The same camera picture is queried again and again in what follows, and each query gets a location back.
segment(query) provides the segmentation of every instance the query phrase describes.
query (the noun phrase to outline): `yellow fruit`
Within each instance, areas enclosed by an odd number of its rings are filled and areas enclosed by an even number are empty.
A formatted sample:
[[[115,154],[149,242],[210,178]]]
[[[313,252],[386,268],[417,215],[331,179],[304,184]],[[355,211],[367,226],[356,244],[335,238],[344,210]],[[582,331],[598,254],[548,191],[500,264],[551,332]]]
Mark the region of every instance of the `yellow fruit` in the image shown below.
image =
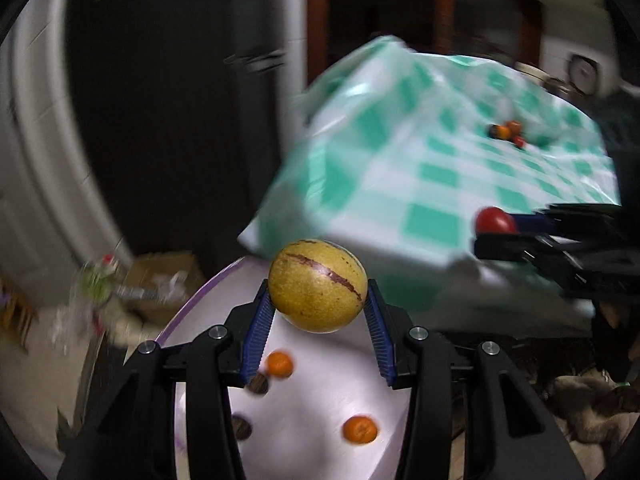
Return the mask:
[[[308,332],[334,332],[362,310],[367,274],[353,254],[322,240],[300,240],[280,251],[269,270],[276,309]]]

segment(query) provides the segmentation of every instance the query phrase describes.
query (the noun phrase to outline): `floor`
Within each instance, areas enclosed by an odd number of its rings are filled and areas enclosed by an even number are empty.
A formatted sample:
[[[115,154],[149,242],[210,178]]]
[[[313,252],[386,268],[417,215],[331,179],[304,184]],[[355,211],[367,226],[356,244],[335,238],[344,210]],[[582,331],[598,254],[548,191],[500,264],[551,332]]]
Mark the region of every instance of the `floor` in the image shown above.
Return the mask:
[[[78,422],[78,393],[85,394],[86,358],[96,342],[80,338],[64,355],[49,338],[55,310],[39,317],[27,338],[28,354],[0,335],[0,412],[36,465],[55,478],[62,460],[56,431],[59,423],[72,428]]]

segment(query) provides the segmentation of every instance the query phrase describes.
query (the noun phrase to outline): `cherry tomato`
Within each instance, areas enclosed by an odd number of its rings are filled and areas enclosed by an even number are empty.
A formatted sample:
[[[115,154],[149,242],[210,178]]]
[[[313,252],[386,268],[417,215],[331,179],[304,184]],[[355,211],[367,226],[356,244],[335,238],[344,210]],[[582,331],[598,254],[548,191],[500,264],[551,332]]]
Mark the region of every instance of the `cherry tomato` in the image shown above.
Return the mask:
[[[516,233],[518,227],[513,216],[499,207],[485,207],[476,216],[476,234]]]
[[[278,379],[286,379],[293,373],[293,359],[285,352],[271,352],[267,356],[267,373]]]
[[[518,121],[507,121],[504,125],[511,131],[511,135],[518,136],[522,134],[522,124]]]
[[[511,139],[511,142],[513,142],[516,148],[520,150],[524,150],[524,147],[527,145],[527,142],[520,135],[516,135],[515,137],[513,137],[513,139]]]

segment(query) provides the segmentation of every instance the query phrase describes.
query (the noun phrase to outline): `metal screw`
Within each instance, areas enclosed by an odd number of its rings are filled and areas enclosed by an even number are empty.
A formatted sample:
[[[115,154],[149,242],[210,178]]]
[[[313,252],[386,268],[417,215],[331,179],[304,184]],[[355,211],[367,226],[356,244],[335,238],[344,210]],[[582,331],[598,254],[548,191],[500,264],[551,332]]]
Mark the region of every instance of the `metal screw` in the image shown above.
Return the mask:
[[[409,330],[409,335],[413,339],[417,339],[418,341],[422,341],[429,337],[429,332],[426,328],[421,326],[414,326],[411,330]]]
[[[489,355],[497,355],[500,352],[500,347],[498,343],[494,343],[493,341],[485,341],[482,343],[482,350],[485,354]]]
[[[156,342],[152,340],[143,341],[138,345],[138,352],[145,355],[151,354],[151,352],[153,352],[155,349],[156,349]]]
[[[209,337],[212,339],[222,339],[226,336],[226,326],[224,325],[214,325],[209,329]]]

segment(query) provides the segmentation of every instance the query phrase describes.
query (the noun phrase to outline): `brown blanket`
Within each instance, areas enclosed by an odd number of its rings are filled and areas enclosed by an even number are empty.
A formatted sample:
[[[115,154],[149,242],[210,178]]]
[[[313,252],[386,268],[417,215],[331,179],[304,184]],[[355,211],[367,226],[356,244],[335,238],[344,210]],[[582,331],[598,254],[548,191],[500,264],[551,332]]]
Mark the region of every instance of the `brown blanket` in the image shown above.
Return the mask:
[[[584,470],[593,480],[604,469],[607,456],[614,455],[633,428],[640,408],[640,394],[632,388],[617,388],[596,370],[583,376],[561,376],[548,386],[550,407],[556,423]],[[449,480],[462,480],[465,434],[451,445]]]

